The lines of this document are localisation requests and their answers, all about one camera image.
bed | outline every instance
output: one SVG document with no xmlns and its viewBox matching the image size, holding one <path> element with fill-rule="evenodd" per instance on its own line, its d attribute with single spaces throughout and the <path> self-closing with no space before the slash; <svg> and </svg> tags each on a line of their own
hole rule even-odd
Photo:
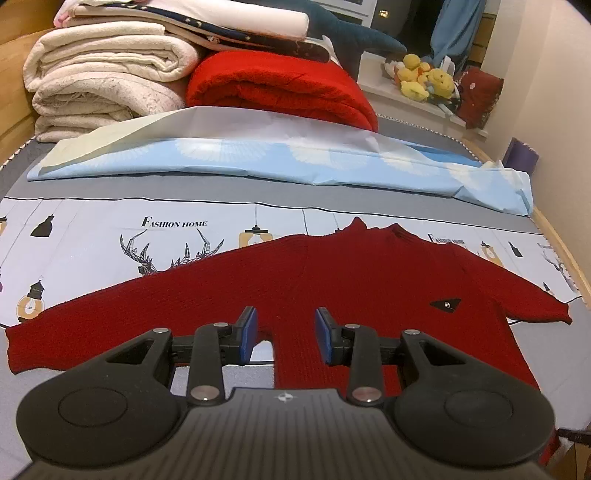
<svg viewBox="0 0 591 480">
<path fill-rule="evenodd" d="M 476 148 L 449 137 L 393 119 L 379 122 L 384 135 L 478 158 Z M 147 258 L 159 271 L 200 251 L 221 253 L 296 233 L 326 235 L 355 216 L 368 227 L 398 222 L 425 240 L 456 243 L 498 262 L 569 304 L 570 326 L 508 321 L 555 409 L 557 425 L 589 423 L 590 314 L 564 263 L 530 218 L 432 194 L 256 177 L 141 173 L 27 181 L 52 147 L 31 140 L 0 172 L 5 183 L 14 181 L 0 203 L 3 326 L 17 324 L 21 315 L 34 316 L 35 309 L 137 278 Z M 4 335 L 0 342 L 5 351 Z M 225 367 L 228 391 L 271 387 L 273 355 L 272 345 L 261 342 L 250 365 Z M 28 463 L 14 423 L 20 399 L 56 374 L 33 369 L 14 375 L 6 357 L 0 362 L 0 478 L 11 478 Z M 186 376 L 184 368 L 177 369 L 174 392 L 183 392 Z"/>
</svg>

deer illustration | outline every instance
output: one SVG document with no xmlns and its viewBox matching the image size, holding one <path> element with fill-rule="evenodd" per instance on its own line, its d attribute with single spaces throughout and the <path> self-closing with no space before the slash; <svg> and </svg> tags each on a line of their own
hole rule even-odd
<svg viewBox="0 0 591 480">
<path fill-rule="evenodd" d="M 150 246 L 150 243 L 146 244 L 146 246 L 139 253 L 139 255 L 137 253 L 138 249 L 136 247 L 134 247 L 135 239 L 137 239 L 140 235 L 143 235 L 144 233 L 146 233 L 147 230 L 148 229 L 131 237 L 129 239 L 129 242 L 127 242 L 127 245 L 125 245 L 123 242 L 123 235 L 121 235 L 119 237 L 119 243 L 121 244 L 121 250 L 123 250 L 123 253 L 125 255 L 127 255 L 128 257 L 130 257 L 132 260 L 136 261 L 137 263 L 139 263 L 138 271 L 141 275 L 151 275 L 153 273 L 158 273 L 160 271 L 154 267 L 154 264 L 152 263 L 152 257 L 148 256 L 148 247 Z M 173 259 L 170 262 L 169 268 L 178 267 L 179 265 L 186 265 L 188 263 L 195 262 L 195 260 L 201 260 L 202 258 L 205 258 L 205 257 L 211 257 L 212 255 L 215 255 L 218 252 L 218 250 L 220 250 L 220 248 L 223 245 L 223 240 L 219 243 L 219 245 L 216 248 L 211 250 L 211 244 L 209 243 L 207 238 L 205 238 L 203 236 L 203 234 L 201 233 L 201 230 L 199 230 L 199 228 L 197 228 L 197 231 L 199 232 L 199 235 L 201 236 L 201 239 L 203 240 L 203 249 L 200 252 L 197 252 L 197 255 L 195 255 L 194 258 L 191 258 L 189 244 L 185 244 L 184 257 L 183 258 L 179 257 L 176 260 Z"/>
</svg>

ribbed gray surface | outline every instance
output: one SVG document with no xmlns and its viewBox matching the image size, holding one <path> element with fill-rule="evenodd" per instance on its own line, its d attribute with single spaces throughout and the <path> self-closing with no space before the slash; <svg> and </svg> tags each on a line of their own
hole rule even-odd
<svg viewBox="0 0 591 480">
<path fill-rule="evenodd" d="M 373 408 L 336 390 L 238 389 L 226 404 L 195 408 L 170 441 L 145 458 L 97 471 L 35 463 L 22 480 L 468 480 L 545 479 L 534 464 L 475 472 L 410 449 Z"/>
</svg>

curtain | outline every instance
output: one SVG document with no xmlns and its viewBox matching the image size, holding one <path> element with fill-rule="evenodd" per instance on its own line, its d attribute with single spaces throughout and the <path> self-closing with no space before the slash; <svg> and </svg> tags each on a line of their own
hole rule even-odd
<svg viewBox="0 0 591 480">
<path fill-rule="evenodd" d="M 478 30 L 486 0 L 445 0 L 431 36 L 431 56 L 425 60 L 439 67 L 445 56 L 456 64 L 466 60 Z"/>
</svg>

cream blanket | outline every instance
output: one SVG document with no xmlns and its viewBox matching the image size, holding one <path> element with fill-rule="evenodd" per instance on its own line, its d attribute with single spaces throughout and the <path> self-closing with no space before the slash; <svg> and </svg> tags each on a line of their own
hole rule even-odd
<svg viewBox="0 0 591 480">
<path fill-rule="evenodd" d="M 33 97 L 39 142 L 184 107 L 186 81 L 157 83 L 129 73 L 83 72 L 43 82 Z"/>
<path fill-rule="evenodd" d="M 164 26 L 138 21 L 108 22 L 53 30 L 33 45 L 22 68 L 30 92 L 81 72 L 122 72 L 173 82 L 197 66 L 201 50 L 165 35 Z"/>
</svg>

